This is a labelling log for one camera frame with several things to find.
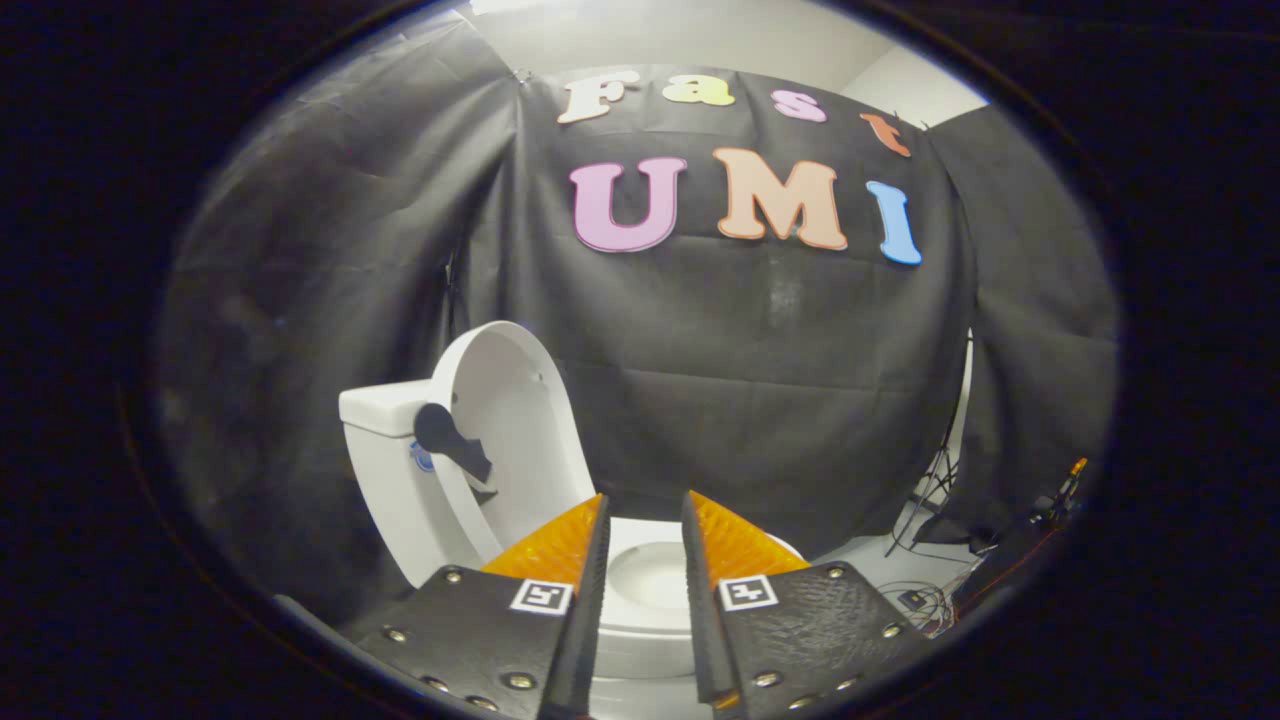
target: black bracket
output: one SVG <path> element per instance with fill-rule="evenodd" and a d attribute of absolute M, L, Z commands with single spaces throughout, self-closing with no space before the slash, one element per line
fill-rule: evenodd
<path fill-rule="evenodd" d="M 710 588 L 686 496 L 685 551 L 698 701 L 716 720 L 817 717 L 856 703 L 928 641 L 847 562 Z"/>
<path fill-rule="evenodd" d="M 429 402 L 417 411 L 413 418 L 413 439 L 422 450 L 438 452 L 457 462 L 467 475 L 471 489 L 488 495 L 498 492 L 488 484 L 493 462 L 485 456 L 484 446 L 479 439 L 462 437 L 453 423 L 453 415 L 443 405 Z"/>
<path fill-rule="evenodd" d="M 356 644 L 468 716 L 585 716 L 608 550 L 604 497 L 576 597 L 571 584 L 447 565 L 372 618 L 376 629 Z"/>

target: pink letter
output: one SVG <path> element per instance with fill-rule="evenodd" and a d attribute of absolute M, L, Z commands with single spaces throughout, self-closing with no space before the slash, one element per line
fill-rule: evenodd
<path fill-rule="evenodd" d="M 769 96 L 777 102 L 773 108 L 788 118 L 810 120 L 814 123 L 827 122 L 827 113 L 822 111 L 818 101 L 804 92 L 791 92 L 790 90 L 774 90 Z"/>
<path fill-rule="evenodd" d="M 568 174 L 577 186 L 573 228 L 589 247 L 603 252 L 635 252 L 667 240 L 676 228 L 676 176 L 689 164 L 680 158 L 649 158 L 636 168 L 649 176 L 649 217 L 637 225 L 613 222 L 613 178 L 622 165 L 585 165 Z"/>

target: yellow letter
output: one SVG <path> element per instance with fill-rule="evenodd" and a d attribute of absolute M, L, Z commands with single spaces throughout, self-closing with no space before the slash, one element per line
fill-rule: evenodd
<path fill-rule="evenodd" d="M 568 108 L 559 118 L 558 123 L 576 123 L 588 118 L 599 118 L 609 111 L 609 106 L 600 100 L 617 102 L 622 100 L 622 83 L 640 82 L 640 73 L 635 70 L 622 70 L 607 76 L 595 76 L 576 79 L 564 86 L 568 91 Z"/>
<path fill-rule="evenodd" d="M 803 209 L 804 224 L 797 234 L 805 245 L 824 250 L 849 247 L 836 217 L 836 170 L 801 160 L 791 168 L 783 186 L 764 159 L 750 150 L 719 147 L 712 155 L 724 163 L 728 173 L 728 215 L 717 225 L 722 233 L 742 240 L 764 237 L 764 225 L 755 219 L 759 204 L 778 238 L 791 234 Z"/>
<path fill-rule="evenodd" d="M 676 76 L 671 78 L 671 85 L 662 90 L 662 96 L 676 102 L 733 104 L 728 83 L 712 76 Z"/>

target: toilet seat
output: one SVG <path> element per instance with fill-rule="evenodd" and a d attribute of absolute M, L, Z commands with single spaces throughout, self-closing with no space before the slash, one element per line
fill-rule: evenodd
<path fill-rule="evenodd" d="M 453 460 L 417 446 L 428 402 L 480 439 L 497 495 L 480 502 Z M 430 379 L 348 389 L 338 407 L 374 524 L 413 587 L 442 565 L 483 566 L 595 495 L 556 363 L 515 323 L 460 336 Z M 694 671 L 682 539 L 680 523 L 612 519 L 598 676 Z"/>

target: white wall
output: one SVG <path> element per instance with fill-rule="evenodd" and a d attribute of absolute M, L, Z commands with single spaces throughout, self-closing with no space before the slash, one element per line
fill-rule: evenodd
<path fill-rule="evenodd" d="M 841 95 L 896 113 L 922 129 L 987 104 L 969 86 L 901 46 L 872 63 Z"/>
<path fill-rule="evenodd" d="M 799 0 L 494 1 L 457 10 L 508 65 L 534 74 L 710 65 L 840 92 L 893 47 L 846 13 Z"/>

